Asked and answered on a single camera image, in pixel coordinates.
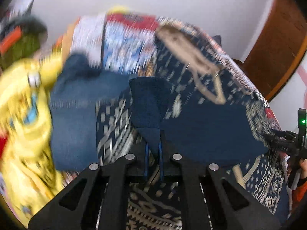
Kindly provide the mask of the orange sleeve forearm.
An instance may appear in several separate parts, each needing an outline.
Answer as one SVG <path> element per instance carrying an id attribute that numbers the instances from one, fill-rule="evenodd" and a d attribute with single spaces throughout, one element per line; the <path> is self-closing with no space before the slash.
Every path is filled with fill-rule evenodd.
<path id="1" fill-rule="evenodd" d="M 300 179 L 297 185 L 297 188 L 292 191 L 292 211 L 297 208 L 300 201 L 303 199 L 304 194 L 306 193 L 306 184 L 307 178 Z"/>

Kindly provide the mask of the person's right hand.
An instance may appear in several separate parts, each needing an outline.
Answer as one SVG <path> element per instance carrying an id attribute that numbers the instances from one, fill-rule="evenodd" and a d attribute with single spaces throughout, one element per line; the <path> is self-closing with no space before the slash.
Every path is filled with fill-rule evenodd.
<path id="1" fill-rule="evenodd" d="M 290 175 L 291 171 L 292 171 L 292 166 L 295 163 L 295 158 L 294 157 L 290 157 L 287 160 L 287 176 Z M 306 183 L 306 177 L 307 177 L 307 165 L 306 165 L 306 159 L 300 159 L 300 167 L 301 167 L 301 176 L 298 182 L 297 187 L 302 186 L 304 183 Z"/>

